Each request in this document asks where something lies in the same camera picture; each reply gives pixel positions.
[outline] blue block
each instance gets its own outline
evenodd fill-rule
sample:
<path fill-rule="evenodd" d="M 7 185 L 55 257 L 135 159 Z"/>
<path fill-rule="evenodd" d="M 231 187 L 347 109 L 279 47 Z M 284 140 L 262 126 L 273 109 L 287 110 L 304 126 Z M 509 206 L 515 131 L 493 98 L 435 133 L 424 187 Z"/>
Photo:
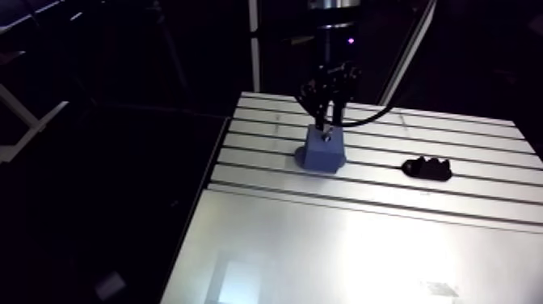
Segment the blue block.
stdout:
<path fill-rule="evenodd" d="M 335 173 L 345 164 L 343 128 L 334 127 L 329 141 L 322 140 L 322 131 L 309 125 L 305 145 L 294 154 L 298 166 L 311 171 Z"/>

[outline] dark background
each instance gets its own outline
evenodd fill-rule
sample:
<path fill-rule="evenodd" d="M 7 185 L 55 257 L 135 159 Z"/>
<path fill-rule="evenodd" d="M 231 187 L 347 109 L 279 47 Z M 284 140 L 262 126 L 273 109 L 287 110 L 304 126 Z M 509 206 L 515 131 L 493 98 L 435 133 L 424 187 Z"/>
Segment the dark background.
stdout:
<path fill-rule="evenodd" d="M 375 102 L 411 7 L 425 3 L 364 3 L 361 102 Z M 260 8 L 263 26 L 297 25 L 305 2 Z M 541 13 L 537 1 L 440 0 L 395 98 L 514 120 L 541 151 L 543 36 L 529 27 Z M 0 3 L 2 25 L 25 15 L 19 1 Z M 70 105 L 0 165 L 5 295 L 95 303 L 95 284 L 117 272 L 127 286 L 112 303 L 158 302 L 226 118 L 252 90 L 247 2 L 67 1 L 37 17 L 0 35 L 0 53 L 26 51 L 0 65 L 0 82 L 37 116 Z M 311 44 L 272 38 L 261 41 L 263 91 L 294 94 Z M 24 132 L 0 108 L 2 144 Z"/>

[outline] black object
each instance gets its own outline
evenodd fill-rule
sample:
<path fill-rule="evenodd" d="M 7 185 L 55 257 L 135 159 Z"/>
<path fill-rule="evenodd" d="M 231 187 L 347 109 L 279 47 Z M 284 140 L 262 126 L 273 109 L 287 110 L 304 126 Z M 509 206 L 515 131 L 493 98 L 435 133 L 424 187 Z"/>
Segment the black object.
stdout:
<path fill-rule="evenodd" d="M 424 157 L 409 159 L 402 165 L 402 171 L 408 176 L 417 179 L 431 179 L 447 181 L 453 176 L 451 164 L 448 160 L 440 162 L 437 158 L 426 160 Z"/>
<path fill-rule="evenodd" d="M 324 129 L 326 113 L 330 101 L 334 103 L 332 112 L 333 126 L 340 126 L 343 120 L 343 109 L 354 95 L 356 80 L 361 71 L 351 62 L 338 66 L 318 68 L 317 77 L 302 86 L 301 93 L 296 96 L 298 103 L 315 119 L 315 126 Z"/>

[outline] black irregular object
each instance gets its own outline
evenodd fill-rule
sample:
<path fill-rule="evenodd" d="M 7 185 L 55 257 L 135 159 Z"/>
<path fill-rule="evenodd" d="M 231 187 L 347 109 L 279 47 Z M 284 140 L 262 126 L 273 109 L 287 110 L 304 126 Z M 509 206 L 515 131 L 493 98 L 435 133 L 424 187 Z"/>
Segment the black irregular object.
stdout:
<path fill-rule="evenodd" d="M 417 179 L 431 179 L 447 181 L 453 176 L 451 164 L 448 160 L 440 162 L 437 158 L 426 160 L 424 157 L 406 160 L 402 165 L 402 171 L 408 176 Z"/>

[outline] aluminum table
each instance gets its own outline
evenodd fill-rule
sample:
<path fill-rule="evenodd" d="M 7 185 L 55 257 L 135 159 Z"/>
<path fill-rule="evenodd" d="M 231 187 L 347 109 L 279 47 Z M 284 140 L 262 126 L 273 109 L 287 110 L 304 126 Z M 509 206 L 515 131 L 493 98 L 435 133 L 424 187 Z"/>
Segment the aluminum table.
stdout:
<path fill-rule="evenodd" d="M 397 108 L 345 130 L 335 175 L 293 160 L 311 122 L 242 94 L 162 303 L 543 302 L 543 163 L 512 122 Z M 454 176 L 404 175 L 420 155 Z"/>

